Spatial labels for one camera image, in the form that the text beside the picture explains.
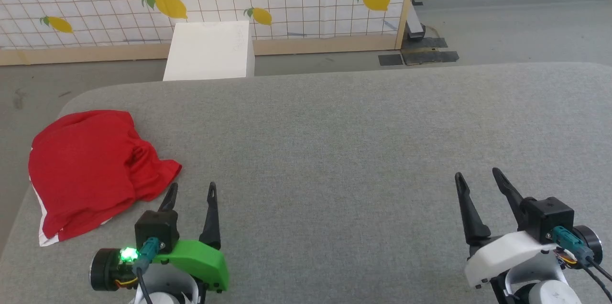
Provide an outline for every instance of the white box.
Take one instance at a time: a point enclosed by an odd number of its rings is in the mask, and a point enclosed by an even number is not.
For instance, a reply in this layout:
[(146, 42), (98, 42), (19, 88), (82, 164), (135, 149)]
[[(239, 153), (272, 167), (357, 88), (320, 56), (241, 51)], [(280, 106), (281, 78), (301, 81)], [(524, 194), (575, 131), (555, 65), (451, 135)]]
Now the white box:
[(177, 23), (164, 80), (252, 77), (249, 21)]

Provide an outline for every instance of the concrete floor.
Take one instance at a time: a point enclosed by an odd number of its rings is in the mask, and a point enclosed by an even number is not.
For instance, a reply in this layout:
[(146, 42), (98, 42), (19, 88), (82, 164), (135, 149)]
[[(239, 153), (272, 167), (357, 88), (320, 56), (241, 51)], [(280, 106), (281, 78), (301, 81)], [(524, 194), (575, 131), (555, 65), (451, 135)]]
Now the concrete floor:
[[(511, 62), (594, 62), (612, 65), (612, 1), (419, 8), (427, 36), (446, 38), (459, 61), (422, 66)], [(396, 52), (260, 56), (256, 75), (380, 69), (378, 55)], [(164, 60), (0, 67), (0, 250), (28, 188), (33, 137), (62, 106), (98, 87), (161, 80)], [(385, 69), (406, 69), (386, 66)]]

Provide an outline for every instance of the gray table surface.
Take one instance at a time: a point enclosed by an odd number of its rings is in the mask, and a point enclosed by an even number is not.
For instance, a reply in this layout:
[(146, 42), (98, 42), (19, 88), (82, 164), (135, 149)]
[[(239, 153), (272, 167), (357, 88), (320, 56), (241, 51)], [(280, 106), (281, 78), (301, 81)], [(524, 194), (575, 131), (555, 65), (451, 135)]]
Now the gray table surface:
[[(231, 288), (209, 303), (492, 304), (488, 286), (463, 276), (454, 173), (494, 234), (516, 228), (497, 166), (612, 245), (611, 76), (525, 64), (155, 82), (87, 92), (62, 114), (128, 110), (162, 158), (183, 164), (184, 238), (201, 232), (217, 182)], [(92, 291), (89, 263), (99, 248), (133, 245), (133, 224), (159, 201), (40, 248), (30, 189), (0, 261), (0, 302), (128, 302), (131, 291)], [(606, 302), (584, 272), (566, 276), (584, 303)]]

